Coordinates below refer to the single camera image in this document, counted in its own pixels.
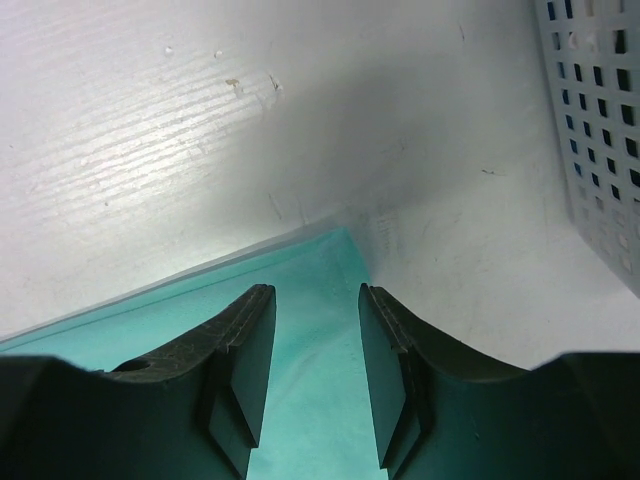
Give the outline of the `teal t shirt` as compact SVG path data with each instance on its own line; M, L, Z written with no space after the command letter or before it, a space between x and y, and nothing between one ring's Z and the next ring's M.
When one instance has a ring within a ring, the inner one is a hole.
M221 312L250 286L276 290L276 330L252 479L380 479L358 319L368 271L350 235L312 240L182 278L4 341L111 370Z

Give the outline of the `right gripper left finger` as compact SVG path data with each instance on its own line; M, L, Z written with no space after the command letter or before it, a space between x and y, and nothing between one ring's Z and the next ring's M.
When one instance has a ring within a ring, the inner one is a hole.
M5 479L243 479L263 425L276 291L226 309L111 371L1 360Z

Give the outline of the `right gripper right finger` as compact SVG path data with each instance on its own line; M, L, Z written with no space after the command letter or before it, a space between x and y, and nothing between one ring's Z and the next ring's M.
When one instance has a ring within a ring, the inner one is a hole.
M392 479L635 479L639 357L507 364L363 285L358 310L380 467Z

